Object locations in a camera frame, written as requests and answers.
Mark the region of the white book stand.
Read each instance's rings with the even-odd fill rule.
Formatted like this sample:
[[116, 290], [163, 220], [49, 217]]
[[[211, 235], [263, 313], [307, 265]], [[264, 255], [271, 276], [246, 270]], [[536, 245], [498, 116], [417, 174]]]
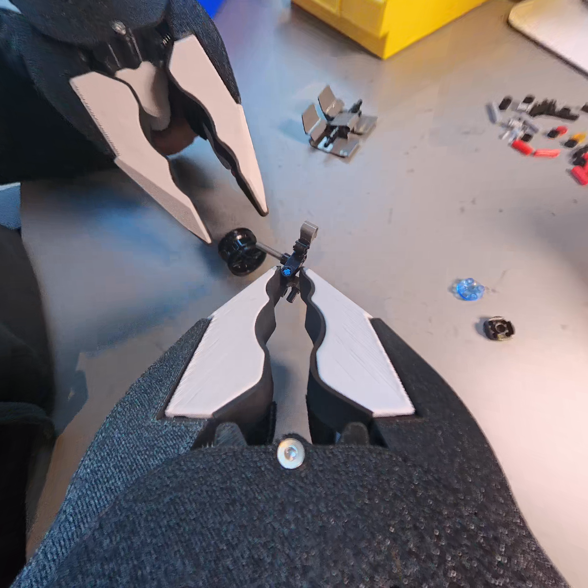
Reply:
[[587, 73], [587, 1], [522, 1], [512, 7], [508, 23]]

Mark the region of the person's left hand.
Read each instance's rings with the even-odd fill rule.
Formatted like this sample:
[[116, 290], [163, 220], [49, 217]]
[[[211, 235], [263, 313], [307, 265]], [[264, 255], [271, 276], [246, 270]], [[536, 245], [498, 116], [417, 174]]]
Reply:
[[152, 130], [151, 143], [163, 156], [172, 156], [191, 145], [196, 136], [185, 118], [176, 118], [166, 129]]

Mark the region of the blue translucent round brick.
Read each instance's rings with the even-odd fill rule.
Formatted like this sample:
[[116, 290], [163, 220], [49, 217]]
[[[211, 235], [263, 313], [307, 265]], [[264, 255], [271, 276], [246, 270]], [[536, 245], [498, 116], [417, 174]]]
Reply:
[[480, 300], [485, 291], [485, 286], [471, 277], [458, 280], [453, 285], [453, 293], [461, 300], [468, 302]]

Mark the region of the person's left forearm black sleeve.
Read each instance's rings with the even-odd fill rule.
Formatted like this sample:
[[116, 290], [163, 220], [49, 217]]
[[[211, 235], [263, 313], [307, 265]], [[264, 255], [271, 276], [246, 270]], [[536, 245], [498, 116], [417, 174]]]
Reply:
[[1, 9], [1, 184], [113, 169], [36, 89], [20, 54], [23, 25], [19, 14]]

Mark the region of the grey office chair seat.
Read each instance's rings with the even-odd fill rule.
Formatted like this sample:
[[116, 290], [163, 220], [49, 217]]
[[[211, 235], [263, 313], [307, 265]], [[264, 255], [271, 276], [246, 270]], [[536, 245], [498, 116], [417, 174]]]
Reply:
[[1, 226], [10, 230], [21, 228], [20, 184], [1, 185]]

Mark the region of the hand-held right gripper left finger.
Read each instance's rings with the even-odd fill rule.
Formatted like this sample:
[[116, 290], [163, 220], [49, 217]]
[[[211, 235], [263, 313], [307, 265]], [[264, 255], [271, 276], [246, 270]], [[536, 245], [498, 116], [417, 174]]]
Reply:
[[167, 403], [167, 419], [232, 422], [250, 445], [272, 441], [276, 406], [267, 342], [281, 278], [271, 268], [209, 316]]

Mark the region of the pile of small toy bricks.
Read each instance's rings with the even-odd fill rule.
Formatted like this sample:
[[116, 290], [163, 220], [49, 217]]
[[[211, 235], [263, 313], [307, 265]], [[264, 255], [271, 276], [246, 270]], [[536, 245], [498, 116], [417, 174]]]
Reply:
[[507, 94], [487, 102], [484, 112], [512, 151], [529, 159], [554, 160], [575, 184], [587, 187], [586, 101], [572, 105], [533, 93], [520, 99]]

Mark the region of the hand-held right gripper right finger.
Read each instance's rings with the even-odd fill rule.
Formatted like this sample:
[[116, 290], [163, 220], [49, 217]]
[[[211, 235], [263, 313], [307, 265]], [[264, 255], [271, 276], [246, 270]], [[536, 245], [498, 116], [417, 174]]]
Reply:
[[312, 343], [306, 406], [313, 443], [336, 443], [350, 423], [411, 417], [415, 408], [373, 317], [310, 269], [300, 274]]

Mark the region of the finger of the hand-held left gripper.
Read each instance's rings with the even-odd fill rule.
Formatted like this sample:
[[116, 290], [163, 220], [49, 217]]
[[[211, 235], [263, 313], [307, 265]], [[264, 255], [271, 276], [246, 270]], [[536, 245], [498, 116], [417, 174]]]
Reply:
[[73, 77], [70, 85], [115, 154], [115, 164], [182, 226], [204, 243], [212, 238], [192, 201], [175, 184], [168, 160], [148, 141], [131, 87], [99, 72]]
[[173, 43], [168, 74], [202, 111], [202, 127], [217, 158], [233, 173], [258, 213], [267, 216], [265, 189], [243, 107], [233, 99], [194, 35]]

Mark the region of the small black round brick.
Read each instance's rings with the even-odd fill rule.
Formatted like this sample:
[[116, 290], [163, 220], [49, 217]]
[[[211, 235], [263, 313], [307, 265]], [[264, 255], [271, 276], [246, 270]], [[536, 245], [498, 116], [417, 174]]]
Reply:
[[494, 316], [483, 322], [483, 333], [491, 341], [507, 341], [515, 335], [515, 328], [510, 320]]

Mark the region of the small black grey brick assembly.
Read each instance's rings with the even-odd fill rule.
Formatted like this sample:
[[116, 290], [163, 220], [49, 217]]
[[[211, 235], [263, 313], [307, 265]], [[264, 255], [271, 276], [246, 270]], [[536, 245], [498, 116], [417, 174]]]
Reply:
[[292, 253], [283, 254], [280, 259], [281, 283], [284, 287], [282, 296], [285, 296], [286, 290], [289, 288], [290, 290], [286, 297], [289, 303], [293, 303], [300, 293], [299, 274], [304, 266], [311, 244], [318, 234], [318, 230], [317, 225], [305, 221], [300, 227], [300, 235], [293, 246]]

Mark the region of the grey panel brick assembly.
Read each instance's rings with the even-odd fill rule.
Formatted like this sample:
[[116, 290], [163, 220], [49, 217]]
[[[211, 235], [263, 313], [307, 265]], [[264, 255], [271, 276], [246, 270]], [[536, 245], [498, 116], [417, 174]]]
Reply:
[[346, 108], [344, 102], [334, 95], [330, 85], [326, 85], [322, 92], [320, 92], [318, 104], [322, 112], [321, 114], [318, 112], [315, 104], [308, 106], [302, 114], [302, 123], [309, 144], [318, 151], [331, 154], [338, 158], [351, 158], [360, 146], [361, 139], [364, 136], [368, 136], [376, 127], [378, 117], [364, 114], [361, 105], [361, 115], [356, 126], [356, 131], [359, 136], [355, 139], [349, 138], [347, 141], [338, 139], [333, 145], [325, 146], [328, 127], [323, 110], [330, 112], [330, 109], [334, 106], [334, 114], [337, 114], [340, 110], [349, 109], [350, 107]]

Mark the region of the person's black printed hoodie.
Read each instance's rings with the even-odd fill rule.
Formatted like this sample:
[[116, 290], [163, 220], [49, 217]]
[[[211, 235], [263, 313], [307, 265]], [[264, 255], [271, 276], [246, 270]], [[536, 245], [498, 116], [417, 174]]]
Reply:
[[36, 276], [20, 231], [1, 226], [1, 587], [25, 565], [29, 519], [55, 438], [54, 398]]

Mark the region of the dark metal rod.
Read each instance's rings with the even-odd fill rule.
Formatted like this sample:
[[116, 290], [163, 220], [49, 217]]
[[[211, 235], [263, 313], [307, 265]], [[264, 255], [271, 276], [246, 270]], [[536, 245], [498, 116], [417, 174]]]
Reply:
[[334, 106], [330, 112], [323, 110], [328, 127], [325, 146], [333, 145], [338, 139], [347, 141], [349, 138], [355, 139], [359, 136], [356, 126], [361, 115], [361, 105], [362, 100], [358, 100], [349, 109], [342, 109], [337, 114], [334, 114]]

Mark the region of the black toy wheel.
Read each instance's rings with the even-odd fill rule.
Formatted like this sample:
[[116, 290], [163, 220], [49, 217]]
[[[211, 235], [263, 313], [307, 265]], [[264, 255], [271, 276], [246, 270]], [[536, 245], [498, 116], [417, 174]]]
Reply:
[[250, 275], [267, 257], [267, 253], [257, 247], [253, 231], [243, 227], [225, 234], [220, 239], [217, 250], [231, 274], [237, 277]]

